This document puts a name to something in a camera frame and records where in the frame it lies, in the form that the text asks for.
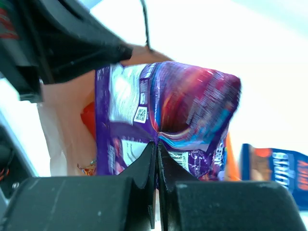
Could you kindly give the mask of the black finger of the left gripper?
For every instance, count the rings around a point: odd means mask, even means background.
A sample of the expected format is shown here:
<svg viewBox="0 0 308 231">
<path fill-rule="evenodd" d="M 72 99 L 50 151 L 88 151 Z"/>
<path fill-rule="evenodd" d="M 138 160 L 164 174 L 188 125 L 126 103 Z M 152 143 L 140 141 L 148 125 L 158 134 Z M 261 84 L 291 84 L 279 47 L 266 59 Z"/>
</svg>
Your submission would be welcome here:
<svg viewBox="0 0 308 231">
<path fill-rule="evenodd" d="M 77 0 L 14 1 L 44 84 L 65 83 L 132 56 L 132 47 Z"/>
</svg>

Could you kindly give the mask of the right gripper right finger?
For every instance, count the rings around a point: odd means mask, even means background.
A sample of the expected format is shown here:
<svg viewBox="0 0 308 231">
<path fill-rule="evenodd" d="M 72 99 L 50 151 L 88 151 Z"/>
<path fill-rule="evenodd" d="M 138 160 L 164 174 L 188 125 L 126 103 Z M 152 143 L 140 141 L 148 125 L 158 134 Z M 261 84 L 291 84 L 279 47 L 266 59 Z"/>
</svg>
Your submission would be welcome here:
<svg viewBox="0 0 308 231">
<path fill-rule="evenodd" d="M 164 231 L 304 231 L 291 194 L 273 181 L 200 181 L 157 147 Z"/>
</svg>

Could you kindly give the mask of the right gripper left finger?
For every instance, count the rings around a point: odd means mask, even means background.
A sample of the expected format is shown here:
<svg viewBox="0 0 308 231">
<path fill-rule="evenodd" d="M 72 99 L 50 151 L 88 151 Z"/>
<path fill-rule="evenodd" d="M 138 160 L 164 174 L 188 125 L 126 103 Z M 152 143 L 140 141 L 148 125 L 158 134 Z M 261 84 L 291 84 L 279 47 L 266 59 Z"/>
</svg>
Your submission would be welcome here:
<svg viewBox="0 0 308 231">
<path fill-rule="evenodd" d="M 149 231 L 156 146 L 112 176 L 28 178 L 0 220 L 3 231 Z"/>
</svg>

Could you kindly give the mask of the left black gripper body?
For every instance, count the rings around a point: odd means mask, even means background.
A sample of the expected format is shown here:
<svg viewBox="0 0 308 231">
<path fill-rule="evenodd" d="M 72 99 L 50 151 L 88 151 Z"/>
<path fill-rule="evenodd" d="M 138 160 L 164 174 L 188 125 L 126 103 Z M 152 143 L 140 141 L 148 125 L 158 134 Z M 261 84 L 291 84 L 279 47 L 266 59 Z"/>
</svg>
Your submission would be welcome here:
<svg viewBox="0 0 308 231">
<path fill-rule="evenodd" d="M 0 75 L 22 101 L 42 101 L 37 32 L 27 0 L 0 2 Z"/>
</svg>

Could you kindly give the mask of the large red snack packet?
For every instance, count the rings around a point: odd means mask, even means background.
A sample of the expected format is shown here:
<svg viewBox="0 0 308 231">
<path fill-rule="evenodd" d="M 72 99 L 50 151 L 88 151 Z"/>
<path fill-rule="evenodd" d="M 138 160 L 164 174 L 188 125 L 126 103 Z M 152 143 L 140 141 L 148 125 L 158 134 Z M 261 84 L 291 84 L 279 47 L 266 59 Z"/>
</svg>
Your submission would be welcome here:
<svg viewBox="0 0 308 231">
<path fill-rule="evenodd" d="M 82 141 L 84 147 L 80 157 L 81 164 L 77 168 L 86 176 L 95 176 L 97 173 L 96 161 L 96 127 L 95 127 L 95 103 L 90 102 L 81 113 Z"/>
</svg>

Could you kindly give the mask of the purple snack packet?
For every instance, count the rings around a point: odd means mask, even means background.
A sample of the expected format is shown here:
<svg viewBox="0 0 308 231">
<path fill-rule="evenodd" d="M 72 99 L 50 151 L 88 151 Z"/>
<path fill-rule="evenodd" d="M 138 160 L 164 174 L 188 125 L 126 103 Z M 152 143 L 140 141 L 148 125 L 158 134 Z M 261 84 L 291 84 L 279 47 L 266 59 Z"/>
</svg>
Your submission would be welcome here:
<svg viewBox="0 0 308 231">
<path fill-rule="evenodd" d="M 240 93 L 237 76 L 178 62 L 96 70 L 97 174 L 117 175 L 161 142 L 199 180 L 223 180 Z"/>
</svg>

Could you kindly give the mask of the blue Burts crisps packet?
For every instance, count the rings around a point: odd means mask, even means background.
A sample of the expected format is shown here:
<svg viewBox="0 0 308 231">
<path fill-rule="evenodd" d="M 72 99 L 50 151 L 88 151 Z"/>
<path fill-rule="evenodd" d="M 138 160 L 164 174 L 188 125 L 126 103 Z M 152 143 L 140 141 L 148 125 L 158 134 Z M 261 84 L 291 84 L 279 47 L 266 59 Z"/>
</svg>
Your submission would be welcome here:
<svg viewBox="0 0 308 231">
<path fill-rule="evenodd" d="M 296 151 L 243 144 L 242 180 L 274 181 L 293 196 L 300 211 L 308 209 L 308 156 Z"/>
</svg>

